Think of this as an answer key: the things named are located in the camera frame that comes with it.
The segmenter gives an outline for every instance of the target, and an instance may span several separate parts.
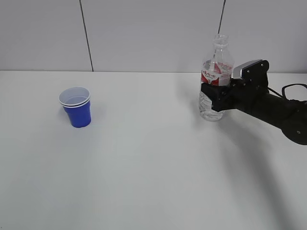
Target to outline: white wall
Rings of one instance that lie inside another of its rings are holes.
[[[224,0],[82,0],[95,71],[199,72]],[[307,72],[306,0],[226,0],[236,65]],[[0,69],[91,70],[79,0],[2,0]]]
[[[200,72],[222,0],[82,0],[97,71]]]
[[[0,69],[91,70],[78,0],[1,0]]]
[[[307,0],[226,0],[222,33],[236,64],[267,59],[272,72],[307,72]]]

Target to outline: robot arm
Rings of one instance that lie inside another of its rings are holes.
[[[250,61],[234,69],[229,86],[203,83],[201,91],[212,100],[213,110],[238,109],[280,128],[295,143],[307,145],[307,101],[288,100],[284,95],[288,86],[283,87],[283,96],[270,94],[268,69],[266,60]]]

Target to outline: cup rim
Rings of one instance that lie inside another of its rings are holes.
[[[87,91],[88,91],[88,97],[87,97],[86,99],[84,99],[82,102],[79,102],[79,103],[76,103],[76,104],[66,104],[66,103],[61,102],[60,96],[62,95],[62,93],[64,93],[66,90],[70,90],[70,89],[73,89],[73,88],[82,88],[82,89],[87,90]],[[79,105],[83,105],[83,104],[85,104],[87,101],[90,100],[91,92],[90,92],[87,88],[85,88],[85,87],[76,86],[76,87],[68,88],[68,89],[66,89],[66,90],[62,91],[62,92],[59,94],[59,103],[60,103],[61,105],[63,105],[64,107],[66,107],[66,108],[79,107]]]
[[[88,102],[90,102],[90,98],[87,99],[87,101],[85,101],[83,104],[79,104],[79,105],[75,105],[75,106],[67,106],[67,105],[63,105],[62,106],[65,108],[69,108],[69,109],[74,109],[74,108],[79,108],[81,106],[84,106],[85,104],[87,104]]]

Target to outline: plastic water bottle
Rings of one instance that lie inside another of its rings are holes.
[[[225,86],[230,83],[234,59],[229,53],[228,36],[217,34],[213,41],[213,51],[203,60],[201,70],[201,84],[206,83],[215,86]],[[218,121],[224,111],[211,109],[212,101],[200,91],[199,109],[200,115],[209,121]]]

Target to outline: blue plastic cup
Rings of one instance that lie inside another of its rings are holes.
[[[73,87],[59,95],[59,102],[67,113],[71,125],[81,128],[91,123],[90,92],[83,87]]]

